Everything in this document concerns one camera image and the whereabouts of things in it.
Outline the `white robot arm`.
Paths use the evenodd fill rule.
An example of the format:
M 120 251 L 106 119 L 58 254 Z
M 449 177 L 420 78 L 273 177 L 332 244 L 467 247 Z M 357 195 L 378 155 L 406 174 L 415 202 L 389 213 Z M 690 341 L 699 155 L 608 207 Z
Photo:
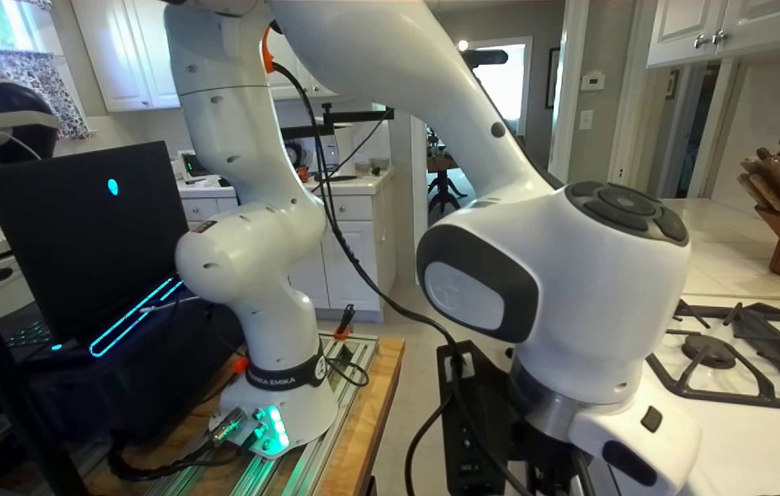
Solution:
M 322 239 L 325 202 L 281 138 L 281 35 L 335 93 L 415 116 L 467 174 L 471 202 L 420 235 L 417 283 L 449 323 L 511 345 L 526 423 L 649 496 L 686 488 L 699 421 L 642 377 L 690 272 L 672 210 L 537 167 L 424 0 L 165 0 L 163 21 L 191 142 L 242 199 L 175 251 L 180 277 L 242 326 L 248 367 L 220 397 L 240 441 L 277 458 L 340 416 L 314 303 L 288 277 Z

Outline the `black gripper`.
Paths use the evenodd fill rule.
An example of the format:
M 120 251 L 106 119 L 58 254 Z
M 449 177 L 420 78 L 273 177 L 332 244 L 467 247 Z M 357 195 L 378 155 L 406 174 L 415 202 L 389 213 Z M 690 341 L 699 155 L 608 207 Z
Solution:
M 507 444 L 507 461 L 525 466 L 525 484 L 535 496 L 621 496 L 604 462 L 535 430 L 519 412 L 511 416 Z

